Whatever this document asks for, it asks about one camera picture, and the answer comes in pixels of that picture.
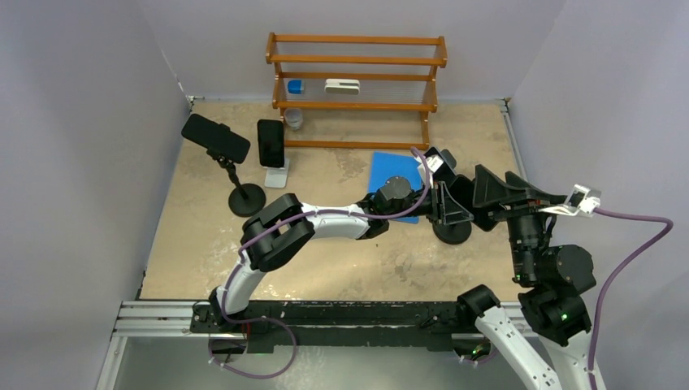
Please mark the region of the clear plastic cup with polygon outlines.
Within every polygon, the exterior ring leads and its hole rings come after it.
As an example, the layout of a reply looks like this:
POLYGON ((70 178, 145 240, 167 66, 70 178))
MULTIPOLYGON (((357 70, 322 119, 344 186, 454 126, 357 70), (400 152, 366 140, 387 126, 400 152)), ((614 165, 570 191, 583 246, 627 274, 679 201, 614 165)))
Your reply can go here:
POLYGON ((299 108, 286 108, 284 110, 284 122, 292 130, 298 130, 303 124, 303 112, 299 108))

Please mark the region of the black phone on wooden stand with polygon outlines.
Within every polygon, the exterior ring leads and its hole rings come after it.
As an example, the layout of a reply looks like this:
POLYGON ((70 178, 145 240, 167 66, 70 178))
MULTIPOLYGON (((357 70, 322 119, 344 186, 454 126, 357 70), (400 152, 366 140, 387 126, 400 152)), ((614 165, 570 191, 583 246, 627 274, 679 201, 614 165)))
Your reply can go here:
POLYGON ((430 157, 435 154, 438 154, 444 160, 444 165, 434 174, 433 179, 439 181, 452 180, 457 174, 455 172, 456 159, 447 149, 438 149, 436 147, 430 147, 424 153, 424 157, 430 157))

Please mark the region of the black round-base phone stand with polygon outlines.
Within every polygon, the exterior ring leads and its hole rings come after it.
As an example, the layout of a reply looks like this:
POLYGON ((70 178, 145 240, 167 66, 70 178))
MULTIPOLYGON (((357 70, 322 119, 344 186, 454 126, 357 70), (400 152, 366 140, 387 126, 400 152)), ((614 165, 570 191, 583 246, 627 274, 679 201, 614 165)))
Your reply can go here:
POLYGON ((436 238, 448 245, 461 245, 472 234, 472 219, 453 224, 433 223, 432 231, 436 238))

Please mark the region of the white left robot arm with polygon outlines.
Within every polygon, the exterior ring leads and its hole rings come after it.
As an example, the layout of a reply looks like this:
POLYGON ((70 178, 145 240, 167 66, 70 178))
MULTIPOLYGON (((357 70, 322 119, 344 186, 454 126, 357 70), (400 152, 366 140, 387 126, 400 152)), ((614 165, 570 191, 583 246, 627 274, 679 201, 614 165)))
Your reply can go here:
POLYGON ((470 223, 473 191, 473 181, 457 175, 419 190, 412 189, 406 178, 393 176, 361 201, 344 207, 317 207, 287 193, 244 224, 236 265, 209 296, 210 321, 221 332, 235 331, 263 277, 285 266, 309 241, 373 239, 388 231, 390 220, 403 217, 424 216, 443 228, 470 223))

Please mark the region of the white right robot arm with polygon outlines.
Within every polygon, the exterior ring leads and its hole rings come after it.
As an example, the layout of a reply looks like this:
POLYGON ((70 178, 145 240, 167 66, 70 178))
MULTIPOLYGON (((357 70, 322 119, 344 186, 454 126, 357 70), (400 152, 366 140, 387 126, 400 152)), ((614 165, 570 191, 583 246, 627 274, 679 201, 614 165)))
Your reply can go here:
POLYGON ((546 193, 508 171, 503 178, 482 165, 474 169, 471 205, 490 231, 508 228, 513 281, 521 312, 551 359, 546 362, 518 332, 505 305, 481 284, 457 298, 456 319, 486 336, 529 389, 597 389, 601 379, 589 348, 593 327, 583 293, 596 286, 592 255, 578 245, 552 246, 557 217, 591 217, 601 192, 576 184, 570 195, 546 193))

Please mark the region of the blue rectangular mat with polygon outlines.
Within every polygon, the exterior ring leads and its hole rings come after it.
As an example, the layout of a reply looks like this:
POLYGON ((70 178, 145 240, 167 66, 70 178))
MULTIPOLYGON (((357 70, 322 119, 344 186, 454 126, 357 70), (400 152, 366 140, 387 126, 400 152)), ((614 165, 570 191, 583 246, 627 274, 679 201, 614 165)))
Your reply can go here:
POLYGON ((419 162, 412 156, 374 152, 370 167, 368 195, 369 215, 396 215, 415 202, 414 194, 423 190, 418 172, 419 162))

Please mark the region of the black phone on tripod stand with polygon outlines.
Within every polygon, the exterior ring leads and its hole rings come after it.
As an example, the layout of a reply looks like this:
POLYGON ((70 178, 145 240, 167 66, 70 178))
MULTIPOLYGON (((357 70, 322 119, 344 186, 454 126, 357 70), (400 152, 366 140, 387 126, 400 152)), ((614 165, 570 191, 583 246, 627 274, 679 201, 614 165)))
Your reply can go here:
POLYGON ((191 114, 181 135, 207 151, 234 163, 243 163, 249 154, 250 141, 234 133, 227 125, 216 123, 199 114, 191 114))

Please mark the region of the orange wooden shelf rack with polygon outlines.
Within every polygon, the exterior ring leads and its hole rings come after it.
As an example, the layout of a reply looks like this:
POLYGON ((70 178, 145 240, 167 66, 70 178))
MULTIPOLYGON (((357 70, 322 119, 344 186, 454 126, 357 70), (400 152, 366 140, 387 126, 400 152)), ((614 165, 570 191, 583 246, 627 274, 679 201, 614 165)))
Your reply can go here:
POLYGON ((437 73, 446 68, 446 40, 438 37, 283 34, 272 32, 265 61, 274 69, 271 105, 290 110, 408 111, 420 139, 394 141, 288 140, 292 148, 425 150, 429 116, 438 110, 437 73))

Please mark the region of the black smartphone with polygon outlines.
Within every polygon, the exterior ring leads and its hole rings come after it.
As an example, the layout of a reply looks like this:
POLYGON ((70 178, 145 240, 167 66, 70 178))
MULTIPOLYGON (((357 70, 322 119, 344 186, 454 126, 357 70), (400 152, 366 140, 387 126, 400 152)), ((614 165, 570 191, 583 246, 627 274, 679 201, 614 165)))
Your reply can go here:
POLYGON ((495 219, 495 213, 504 209, 497 201, 496 194, 487 192, 484 188, 479 190, 479 206, 476 206, 475 180, 470 180, 464 175, 457 175, 450 185, 450 193, 453 198, 473 215, 472 223, 484 232, 490 232, 499 221, 495 219))

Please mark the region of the white folding phone stand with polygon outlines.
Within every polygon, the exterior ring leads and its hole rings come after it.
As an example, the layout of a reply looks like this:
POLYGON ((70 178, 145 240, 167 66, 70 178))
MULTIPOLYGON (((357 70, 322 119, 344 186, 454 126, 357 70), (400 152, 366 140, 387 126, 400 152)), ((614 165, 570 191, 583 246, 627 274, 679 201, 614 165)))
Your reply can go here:
POLYGON ((282 167, 265 167, 266 177, 264 186, 269 189, 283 189, 288 181, 288 169, 290 160, 284 159, 282 167))

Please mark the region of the blue small box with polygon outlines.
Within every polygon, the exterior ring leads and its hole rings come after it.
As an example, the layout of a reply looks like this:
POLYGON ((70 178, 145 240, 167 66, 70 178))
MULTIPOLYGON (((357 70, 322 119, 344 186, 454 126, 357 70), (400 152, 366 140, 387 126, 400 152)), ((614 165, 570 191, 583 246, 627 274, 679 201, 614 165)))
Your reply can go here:
POLYGON ((305 92, 305 83, 303 80, 289 80, 287 85, 287 92, 293 95, 301 95, 305 92))

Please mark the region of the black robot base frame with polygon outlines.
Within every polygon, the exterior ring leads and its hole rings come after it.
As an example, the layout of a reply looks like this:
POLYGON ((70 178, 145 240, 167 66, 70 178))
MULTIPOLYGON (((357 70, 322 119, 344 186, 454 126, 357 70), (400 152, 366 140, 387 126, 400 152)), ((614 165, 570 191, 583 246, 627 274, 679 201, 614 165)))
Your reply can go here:
POLYGON ((240 319, 216 319, 205 301, 126 301, 113 334, 234 341, 249 353, 292 344, 470 353, 488 341, 454 301, 251 301, 240 319))

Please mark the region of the black phone on white stand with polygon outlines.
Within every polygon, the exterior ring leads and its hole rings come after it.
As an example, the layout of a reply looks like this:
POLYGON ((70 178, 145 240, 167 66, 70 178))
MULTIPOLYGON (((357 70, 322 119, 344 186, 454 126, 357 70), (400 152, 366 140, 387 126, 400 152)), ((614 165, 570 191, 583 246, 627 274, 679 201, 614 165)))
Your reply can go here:
POLYGON ((258 154, 262 167, 282 168, 284 166, 284 123, 275 119, 260 119, 257 122, 258 154))

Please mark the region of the white rectangular device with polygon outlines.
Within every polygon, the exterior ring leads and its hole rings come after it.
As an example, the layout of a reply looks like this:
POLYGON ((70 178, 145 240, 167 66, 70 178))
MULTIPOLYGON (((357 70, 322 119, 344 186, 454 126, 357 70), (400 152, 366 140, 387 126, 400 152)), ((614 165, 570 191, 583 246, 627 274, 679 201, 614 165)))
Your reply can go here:
POLYGON ((356 79, 329 78, 324 82, 323 90, 331 94, 358 95, 361 90, 360 81, 356 79))

